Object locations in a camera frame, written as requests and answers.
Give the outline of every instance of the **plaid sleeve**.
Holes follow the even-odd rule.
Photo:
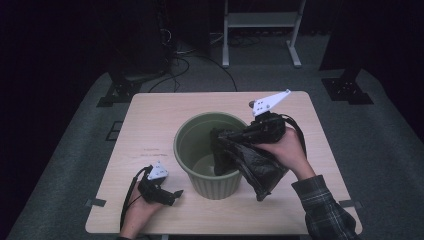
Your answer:
[[[306,226],[312,239],[360,239],[355,233],[355,219],[336,203],[322,175],[292,186],[306,211]]]

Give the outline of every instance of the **white shelf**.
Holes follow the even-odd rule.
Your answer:
[[[228,13],[228,27],[294,27],[296,16],[297,12]]]

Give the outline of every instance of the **dark background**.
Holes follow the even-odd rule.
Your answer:
[[[298,4],[295,0],[257,2],[231,0],[230,8],[291,10]],[[109,70],[110,62],[119,58],[116,41],[133,34],[131,30],[122,32],[119,26],[113,28],[128,19],[116,20],[116,12],[107,8],[104,12],[98,4],[100,1],[0,1],[0,238],[7,236],[25,206],[86,92]],[[176,36],[207,52],[208,32],[201,29],[222,31],[223,1],[173,0],[168,6],[170,28]],[[379,79],[421,139],[423,10],[421,1],[309,1],[301,26],[301,34],[332,33],[322,70],[359,62]],[[181,11],[192,14],[178,14]],[[115,30],[105,35],[105,29]],[[157,60],[161,56],[160,61],[163,54],[144,53],[141,59]]]

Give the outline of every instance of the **wrist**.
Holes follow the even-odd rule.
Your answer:
[[[299,181],[316,176],[314,170],[308,162],[303,162],[302,164],[291,170],[296,175],[297,180]]]

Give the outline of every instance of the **gray carpet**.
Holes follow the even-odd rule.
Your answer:
[[[357,82],[374,105],[332,102],[321,79],[341,71],[318,71],[328,36],[299,36],[296,48],[303,67],[294,69],[281,39],[263,37],[246,48],[230,48],[230,68],[238,91],[290,89],[309,93],[349,193],[358,210],[363,239],[424,239],[424,145],[366,71]],[[210,60],[180,56],[188,71],[152,92],[235,91],[227,73]],[[221,49],[212,49],[221,61]],[[174,60],[173,73],[186,67]],[[141,92],[151,89],[147,82]],[[105,141],[114,121],[123,120],[128,103],[97,108],[111,84],[109,75],[92,86],[21,213],[8,239],[114,239],[116,234],[89,234],[85,222],[103,177],[114,142]]]

